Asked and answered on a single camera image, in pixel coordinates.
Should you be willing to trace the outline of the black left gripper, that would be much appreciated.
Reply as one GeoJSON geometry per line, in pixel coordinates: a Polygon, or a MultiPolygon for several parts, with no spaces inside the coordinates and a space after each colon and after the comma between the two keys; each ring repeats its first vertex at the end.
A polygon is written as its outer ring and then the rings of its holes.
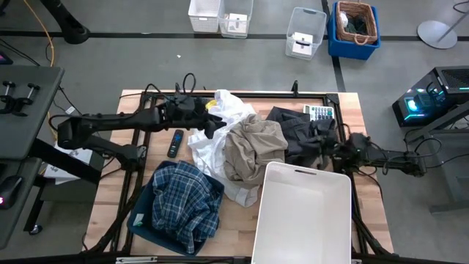
{"type": "Polygon", "coordinates": [[[160,105],[160,121],[168,128],[204,129],[204,135],[212,139],[217,128],[226,126],[226,122],[207,112],[207,102],[206,98],[188,95],[167,97],[160,105]]]}

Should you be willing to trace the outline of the white shirt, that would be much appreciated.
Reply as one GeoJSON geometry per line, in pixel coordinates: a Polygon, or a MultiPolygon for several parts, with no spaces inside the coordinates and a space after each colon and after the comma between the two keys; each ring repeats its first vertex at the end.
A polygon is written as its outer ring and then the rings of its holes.
{"type": "Polygon", "coordinates": [[[224,171],[224,147],[228,132],[248,115],[253,114],[254,108],[225,89],[217,90],[214,99],[215,105],[211,106],[208,112],[220,117],[226,125],[216,130],[212,139],[208,139],[203,131],[194,131],[188,137],[188,146],[196,167],[222,183],[224,193],[230,200],[248,208],[257,201],[259,186],[228,179],[224,171]]]}

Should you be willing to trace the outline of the dark grey trousers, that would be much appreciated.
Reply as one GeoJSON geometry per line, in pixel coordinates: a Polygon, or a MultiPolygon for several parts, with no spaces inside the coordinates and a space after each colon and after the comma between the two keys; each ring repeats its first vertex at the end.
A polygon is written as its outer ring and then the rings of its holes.
{"type": "Polygon", "coordinates": [[[335,130],[336,121],[311,121],[305,113],[273,107],[267,120],[278,122],[287,141],[285,162],[287,164],[310,167],[321,155],[330,155],[334,145],[321,145],[318,130],[335,130]]]}

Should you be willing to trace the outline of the beige khaki garment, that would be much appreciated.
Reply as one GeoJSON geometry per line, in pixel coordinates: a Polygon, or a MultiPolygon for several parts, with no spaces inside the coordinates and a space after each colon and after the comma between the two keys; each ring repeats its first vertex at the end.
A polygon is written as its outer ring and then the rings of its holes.
{"type": "Polygon", "coordinates": [[[288,143],[278,122],[250,114],[226,135],[226,177],[246,185],[261,185],[270,162],[285,162],[288,143]]]}

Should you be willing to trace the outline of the white plastic laundry bin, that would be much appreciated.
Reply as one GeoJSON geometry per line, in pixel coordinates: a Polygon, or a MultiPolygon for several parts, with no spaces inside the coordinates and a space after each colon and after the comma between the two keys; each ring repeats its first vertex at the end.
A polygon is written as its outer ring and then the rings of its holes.
{"type": "Polygon", "coordinates": [[[335,172],[270,162],[252,264],[351,264],[351,181],[335,172]]]}

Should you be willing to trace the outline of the blue plaid shirt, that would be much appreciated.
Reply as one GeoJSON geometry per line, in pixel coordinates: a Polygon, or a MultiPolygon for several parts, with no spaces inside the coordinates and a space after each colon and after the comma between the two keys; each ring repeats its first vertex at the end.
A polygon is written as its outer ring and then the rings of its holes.
{"type": "Polygon", "coordinates": [[[195,254],[220,223],[224,185],[186,161],[162,163],[153,173],[152,227],[195,254]]]}

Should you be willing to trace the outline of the navy blue bin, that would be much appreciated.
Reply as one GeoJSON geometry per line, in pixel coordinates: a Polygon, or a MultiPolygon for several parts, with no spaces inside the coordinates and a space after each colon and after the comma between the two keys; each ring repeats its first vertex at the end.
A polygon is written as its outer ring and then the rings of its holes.
{"type": "Polygon", "coordinates": [[[199,250],[196,251],[195,254],[186,254],[182,251],[182,246],[178,242],[170,238],[165,233],[157,231],[152,227],[152,202],[154,196],[152,193],[151,181],[152,177],[150,178],[149,182],[143,187],[143,190],[141,191],[139,198],[137,199],[130,213],[127,222],[128,229],[135,235],[154,244],[162,246],[163,248],[172,250],[173,252],[188,256],[197,255],[206,242],[199,247],[199,250]]]}

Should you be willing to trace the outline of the blue plastic crate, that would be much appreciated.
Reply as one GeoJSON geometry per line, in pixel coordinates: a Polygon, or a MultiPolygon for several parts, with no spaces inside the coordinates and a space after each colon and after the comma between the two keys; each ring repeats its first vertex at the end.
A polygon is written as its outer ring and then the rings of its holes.
{"type": "Polygon", "coordinates": [[[380,27],[377,24],[377,41],[372,44],[357,45],[354,42],[338,40],[336,28],[336,2],[328,21],[328,53],[331,56],[344,57],[348,59],[359,59],[366,61],[373,52],[381,46],[380,27]]]}

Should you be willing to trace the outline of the white cardboard box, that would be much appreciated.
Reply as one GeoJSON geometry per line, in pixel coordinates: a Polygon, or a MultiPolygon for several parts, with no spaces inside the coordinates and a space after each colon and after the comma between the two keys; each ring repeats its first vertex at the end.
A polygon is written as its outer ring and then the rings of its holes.
{"type": "Polygon", "coordinates": [[[247,20],[247,15],[229,13],[227,31],[234,34],[245,34],[247,32],[247,20]]]}
{"type": "Polygon", "coordinates": [[[312,44],[314,37],[310,34],[304,34],[295,32],[292,35],[292,53],[298,56],[310,56],[312,55],[312,44]]]}

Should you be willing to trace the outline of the dark cloth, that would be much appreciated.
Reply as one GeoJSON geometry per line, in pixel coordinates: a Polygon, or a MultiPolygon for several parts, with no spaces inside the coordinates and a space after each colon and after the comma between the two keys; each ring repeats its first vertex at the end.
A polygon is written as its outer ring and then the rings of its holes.
{"type": "Polygon", "coordinates": [[[366,21],[363,16],[357,15],[352,17],[350,15],[347,16],[348,22],[347,25],[344,27],[346,32],[351,34],[362,34],[367,35],[367,26],[366,21]]]}

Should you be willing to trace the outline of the black computer tower with lights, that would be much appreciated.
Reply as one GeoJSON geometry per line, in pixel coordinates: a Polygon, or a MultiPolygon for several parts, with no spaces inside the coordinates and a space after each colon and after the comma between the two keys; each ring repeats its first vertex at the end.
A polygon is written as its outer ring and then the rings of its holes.
{"type": "Polygon", "coordinates": [[[398,125],[416,127],[469,100],[469,66],[434,67],[392,104],[398,125]]]}

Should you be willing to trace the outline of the white paper sheet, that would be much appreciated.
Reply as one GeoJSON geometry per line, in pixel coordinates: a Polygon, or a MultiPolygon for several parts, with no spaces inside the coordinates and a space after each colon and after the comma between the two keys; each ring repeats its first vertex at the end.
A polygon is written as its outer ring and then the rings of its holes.
{"type": "MultiPolygon", "coordinates": [[[[54,148],[61,151],[62,153],[69,155],[71,158],[76,158],[84,162],[86,165],[89,165],[91,161],[91,150],[85,150],[83,148],[79,148],[77,150],[67,150],[59,147],[57,143],[55,143],[54,148]]],[[[63,169],[59,169],[58,167],[52,166],[50,164],[48,164],[45,168],[43,176],[46,178],[54,179],[56,185],[78,179],[78,177],[76,177],[75,175],[72,175],[69,172],[64,171],[63,169]]]]}

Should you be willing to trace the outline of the floor stand with round base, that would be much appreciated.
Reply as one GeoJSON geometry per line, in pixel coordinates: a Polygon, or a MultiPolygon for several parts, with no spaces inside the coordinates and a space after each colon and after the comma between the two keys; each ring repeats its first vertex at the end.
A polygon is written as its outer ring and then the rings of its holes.
{"type": "Polygon", "coordinates": [[[448,4],[434,11],[417,29],[417,36],[431,48],[446,50],[458,43],[457,29],[469,23],[469,0],[446,0],[448,4]]]}

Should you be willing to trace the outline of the grey desk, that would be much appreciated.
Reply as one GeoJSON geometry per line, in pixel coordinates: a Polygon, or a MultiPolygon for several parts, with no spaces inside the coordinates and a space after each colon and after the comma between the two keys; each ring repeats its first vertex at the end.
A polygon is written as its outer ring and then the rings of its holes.
{"type": "Polygon", "coordinates": [[[11,82],[15,86],[10,95],[25,98],[31,84],[39,87],[32,94],[32,105],[23,107],[24,117],[0,114],[0,164],[6,166],[0,172],[0,182],[9,176],[22,178],[12,206],[8,209],[0,206],[0,250],[10,241],[42,163],[40,158],[29,153],[63,75],[61,67],[0,65],[0,91],[3,92],[11,82]]]}

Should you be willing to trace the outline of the black computer mouse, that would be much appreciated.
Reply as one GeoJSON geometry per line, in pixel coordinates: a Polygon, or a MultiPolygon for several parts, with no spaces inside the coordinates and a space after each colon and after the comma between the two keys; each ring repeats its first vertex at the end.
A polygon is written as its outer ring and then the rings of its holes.
{"type": "Polygon", "coordinates": [[[0,210],[10,209],[15,204],[22,182],[22,177],[12,175],[0,183],[0,210]]]}

